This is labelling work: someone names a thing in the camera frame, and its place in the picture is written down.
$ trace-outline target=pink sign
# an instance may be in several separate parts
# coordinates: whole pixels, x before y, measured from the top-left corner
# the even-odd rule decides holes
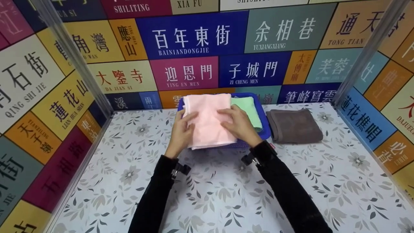
[[[152,60],[158,91],[218,88],[218,57]]]
[[[22,199],[52,212],[91,145],[89,139],[75,126]]]
[[[6,39],[0,34],[0,50],[9,45]]]
[[[33,34],[33,30],[12,0],[0,2],[0,32],[11,44]]]
[[[170,0],[101,0],[109,19],[172,15]]]

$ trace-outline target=gray towel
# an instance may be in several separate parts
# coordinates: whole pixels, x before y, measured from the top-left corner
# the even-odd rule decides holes
[[[274,142],[316,143],[323,139],[323,133],[308,109],[270,110],[266,115]]]

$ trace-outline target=person's left hand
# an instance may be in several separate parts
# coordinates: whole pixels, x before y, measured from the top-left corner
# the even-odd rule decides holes
[[[170,143],[165,151],[165,156],[168,158],[177,158],[181,151],[187,148],[188,144],[193,140],[195,125],[191,124],[188,126],[188,121],[197,117],[198,112],[193,112],[183,117],[184,113],[185,109],[178,111],[176,114],[176,119],[171,131]]]

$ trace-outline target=white floral tablecloth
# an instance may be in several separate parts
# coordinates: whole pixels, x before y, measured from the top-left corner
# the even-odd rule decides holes
[[[334,232],[414,232],[414,210],[329,103],[263,107],[309,108],[322,129],[321,143],[275,146]],[[126,233],[174,116],[173,109],[117,113],[53,232]],[[270,186],[241,162],[246,151],[183,152],[192,170],[173,186],[162,232],[293,232]]]

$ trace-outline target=sign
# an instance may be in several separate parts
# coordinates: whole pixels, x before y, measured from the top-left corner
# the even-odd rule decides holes
[[[220,57],[219,87],[281,85],[291,52]]]
[[[70,74],[74,67],[72,62],[63,50],[61,44],[56,40],[50,28],[45,28],[37,33],[38,38],[43,43],[49,54],[53,57],[56,64],[59,66],[65,76]]]
[[[392,177],[397,181],[398,185],[405,191],[405,194],[408,196],[408,200],[411,202],[414,201],[414,163],[410,163]]]
[[[40,233],[50,218],[50,213],[25,201],[19,201],[16,208],[1,225],[0,232]]]
[[[15,1],[15,5],[19,8],[21,14],[26,18],[34,32],[38,32],[47,27],[31,0]]]
[[[171,0],[174,15],[219,11],[219,0]]]
[[[86,63],[124,61],[107,20],[65,23]]]
[[[413,28],[412,22],[414,22],[414,15],[411,13],[413,11],[414,2],[410,1],[387,36],[383,39],[379,51],[387,57],[392,57]]]
[[[319,50],[306,83],[342,82],[347,77],[362,49]]]
[[[278,104],[329,102],[341,83],[282,85]]]
[[[0,181],[1,225],[43,168],[43,165],[4,136],[0,137],[0,162],[4,167]]]
[[[389,0],[339,3],[320,48],[364,47],[388,4]]]
[[[0,52],[0,133],[64,78],[36,35]]]
[[[95,118],[98,125],[102,128],[106,122],[106,117],[95,100],[89,106],[88,111]]]
[[[392,174],[414,160],[414,145],[397,130],[374,154]]]
[[[412,143],[414,143],[414,78],[401,88],[381,111]]]
[[[247,18],[248,11],[237,11],[136,21],[148,58],[153,60],[243,54]]]
[[[31,111],[6,132],[6,137],[43,164],[62,143]]]
[[[32,112],[64,140],[93,100],[82,78],[74,71],[44,97]]]
[[[392,59],[414,72],[414,30],[407,36]]]
[[[150,61],[158,90],[218,87],[218,57]]]
[[[261,104],[277,104],[281,86],[267,87],[236,87],[236,93],[255,93]]]
[[[335,3],[250,10],[245,53],[318,49]]]
[[[305,83],[317,50],[293,51],[283,84]]]
[[[101,127],[89,111],[86,111],[85,114],[83,114],[76,125],[92,143],[94,143],[101,131]]]
[[[104,0],[109,19],[171,15],[170,0]]]
[[[105,94],[156,91],[149,61],[123,61],[88,65]]]
[[[307,4],[308,0],[221,0],[220,10],[241,10]]]
[[[235,88],[215,88],[215,89],[196,89],[196,90],[177,90],[177,91],[161,91],[159,97],[163,108],[177,108],[180,99],[186,95],[202,95],[202,94],[220,94],[234,93]]]
[[[52,212],[91,145],[89,139],[74,127],[22,199]]]
[[[381,111],[392,97],[412,77],[412,73],[394,61],[389,61],[374,80],[364,97]]]
[[[126,61],[148,59],[135,19],[114,19],[109,24]]]
[[[0,2],[0,32],[11,44],[33,34],[33,30],[12,0]]]
[[[9,43],[6,41],[6,39],[0,34],[0,51],[2,48],[8,46]]]
[[[144,109],[161,109],[161,100],[158,92],[140,92]]]
[[[106,94],[106,98],[115,111],[144,109],[139,92]]]
[[[63,22],[106,19],[100,0],[52,0],[51,2]],[[46,28],[32,0],[19,0],[15,4],[35,32]]]
[[[396,131],[355,88],[351,88],[339,110],[371,150],[375,150]]]
[[[379,72],[384,68],[388,60],[389,59],[386,56],[382,55],[379,52],[375,52],[374,56],[362,71],[360,78],[356,80],[354,87],[361,94],[364,94],[366,89],[368,89],[368,87],[371,85],[372,81],[374,81]]]

